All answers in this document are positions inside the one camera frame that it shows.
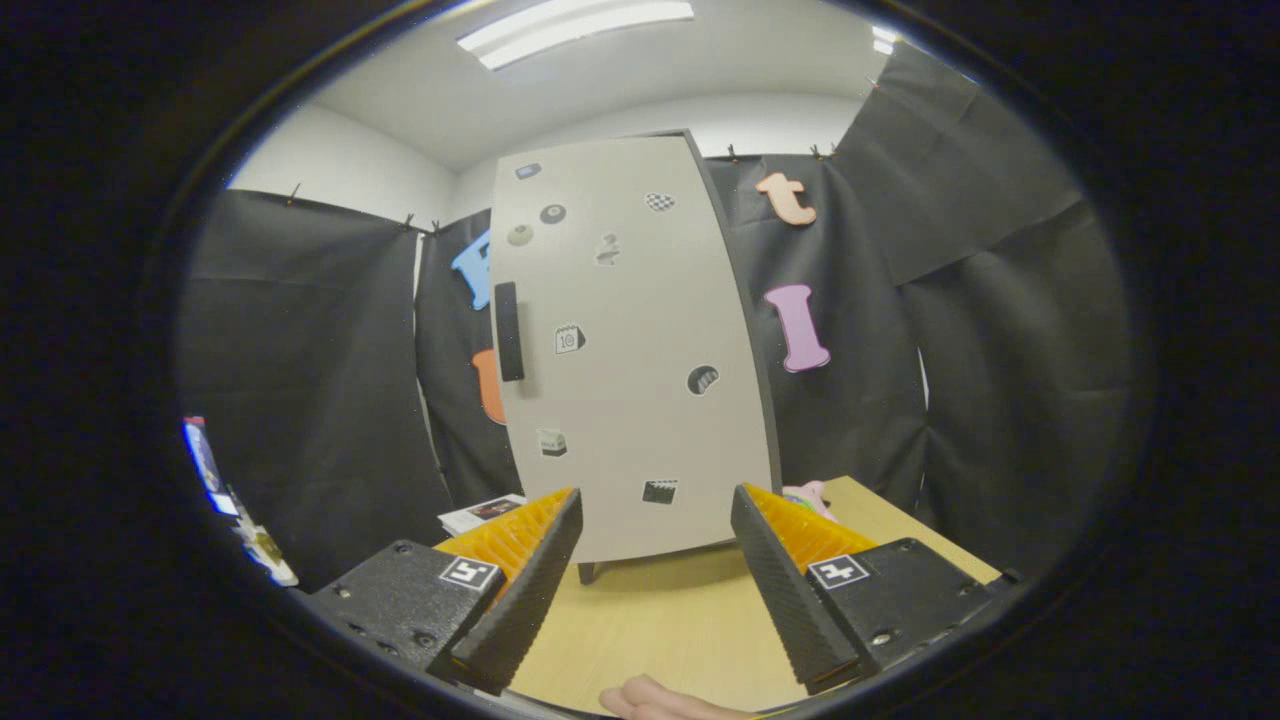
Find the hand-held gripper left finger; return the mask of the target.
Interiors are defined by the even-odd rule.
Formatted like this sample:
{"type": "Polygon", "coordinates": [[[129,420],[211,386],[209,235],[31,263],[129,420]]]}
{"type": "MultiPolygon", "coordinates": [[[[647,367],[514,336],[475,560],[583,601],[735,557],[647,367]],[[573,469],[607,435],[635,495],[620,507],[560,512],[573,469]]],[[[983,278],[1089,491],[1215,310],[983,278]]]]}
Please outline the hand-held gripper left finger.
{"type": "Polygon", "coordinates": [[[407,673],[497,694],[538,638],[582,527],[567,487],[439,544],[394,541],[305,603],[407,673]]]}

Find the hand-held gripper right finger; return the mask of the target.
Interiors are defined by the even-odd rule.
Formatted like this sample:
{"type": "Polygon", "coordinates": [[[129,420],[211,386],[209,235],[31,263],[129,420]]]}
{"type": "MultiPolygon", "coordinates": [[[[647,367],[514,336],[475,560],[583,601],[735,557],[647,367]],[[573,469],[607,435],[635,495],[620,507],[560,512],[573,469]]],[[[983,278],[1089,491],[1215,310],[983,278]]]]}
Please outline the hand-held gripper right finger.
{"type": "Polygon", "coordinates": [[[733,491],[730,524],[810,694],[910,666],[983,620],[1021,580],[859,484],[833,498],[733,491]]]}

